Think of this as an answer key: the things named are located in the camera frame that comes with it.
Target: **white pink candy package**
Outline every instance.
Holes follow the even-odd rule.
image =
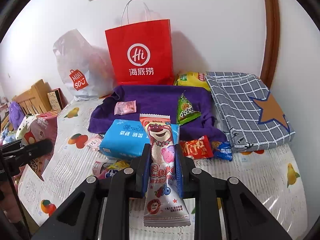
[[[151,144],[151,166],[143,223],[146,227],[190,226],[190,215],[179,197],[170,116],[140,114]]]
[[[135,113],[137,111],[136,100],[128,102],[117,102],[115,106],[115,115]]]

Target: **bear's nose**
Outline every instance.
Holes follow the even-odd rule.
[[[161,132],[163,129],[162,128],[151,128],[151,132]]]

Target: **white plastic bag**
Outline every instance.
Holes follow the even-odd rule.
[[[76,101],[110,94],[113,70],[77,29],[62,35],[53,45],[59,75]]]

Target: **blue snack package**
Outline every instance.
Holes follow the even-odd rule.
[[[179,143],[179,125],[172,124],[173,142]],[[116,119],[100,143],[100,151],[107,156],[132,160],[141,156],[144,145],[150,143],[141,122]]]
[[[232,161],[232,151],[231,151],[231,144],[230,142],[212,142],[212,145],[214,143],[219,143],[219,145],[215,145],[213,156],[215,158],[220,158],[223,160]]]

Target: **white bag handle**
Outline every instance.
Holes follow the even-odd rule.
[[[128,19],[128,24],[129,24],[129,13],[128,13],[128,8],[129,8],[129,3],[132,2],[133,0],[130,0],[129,2],[127,2],[127,4],[125,5],[124,7],[124,10],[122,12],[122,16],[121,16],[121,21],[120,21],[120,26],[122,26],[122,18],[123,18],[123,15],[124,15],[124,12],[125,12],[125,9],[127,8],[127,19]],[[148,10],[148,13],[149,13],[149,18],[151,19],[151,15],[150,15],[150,10],[148,8],[148,6],[145,4],[145,2],[143,0],[141,0],[141,2],[143,2],[144,4],[144,11],[146,13],[146,21],[148,21],[148,18],[147,18],[147,10]]]

